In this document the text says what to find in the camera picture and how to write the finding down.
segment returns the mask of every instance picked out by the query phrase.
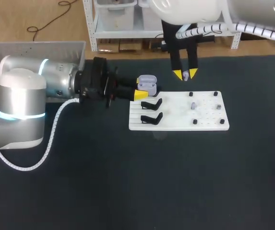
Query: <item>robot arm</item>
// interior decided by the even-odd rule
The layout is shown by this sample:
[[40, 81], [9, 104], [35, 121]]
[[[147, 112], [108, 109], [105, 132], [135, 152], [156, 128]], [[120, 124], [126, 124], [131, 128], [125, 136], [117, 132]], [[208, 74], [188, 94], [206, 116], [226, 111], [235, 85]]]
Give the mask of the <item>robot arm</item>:
[[41, 143], [45, 125], [46, 80], [27, 69], [0, 77], [0, 149]]
[[44, 135], [46, 97], [69, 100], [57, 111], [47, 150], [37, 164], [23, 168], [10, 163], [1, 152], [0, 158], [14, 169], [33, 170], [48, 156], [58, 117], [67, 105], [83, 104], [88, 98], [106, 100], [109, 107], [116, 97], [135, 101], [156, 95], [156, 90], [155, 76], [118, 78], [108, 70], [105, 58], [94, 58], [88, 71], [78, 70], [72, 63], [6, 56], [0, 63], [0, 150], [39, 145]]
[[[181, 80], [187, 81], [188, 76], [195, 75], [196, 41], [204, 34], [229, 30], [275, 41], [275, 1], [272, 0], [149, 0], [149, 4], [162, 19], [172, 70]], [[207, 25], [192, 26], [194, 23]], [[189, 56], [189, 70], [185, 72], [179, 60], [179, 50], [184, 49], [180, 44], [186, 44]]]

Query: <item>black table mat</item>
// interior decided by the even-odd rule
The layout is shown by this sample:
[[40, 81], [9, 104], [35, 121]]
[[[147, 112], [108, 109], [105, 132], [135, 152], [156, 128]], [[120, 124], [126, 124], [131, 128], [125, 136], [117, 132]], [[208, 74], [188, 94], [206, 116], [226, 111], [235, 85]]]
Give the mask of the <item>black table mat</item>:
[[[189, 82], [167, 59], [109, 63], [156, 75], [164, 91], [221, 91], [229, 131], [155, 138], [129, 131], [127, 101], [70, 105], [40, 168], [0, 160], [0, 230], [275, 230], [275, 56], [200, 59]], [[36, 163], [59, 106], [47, 105], [40, 146], [4, 155]]]

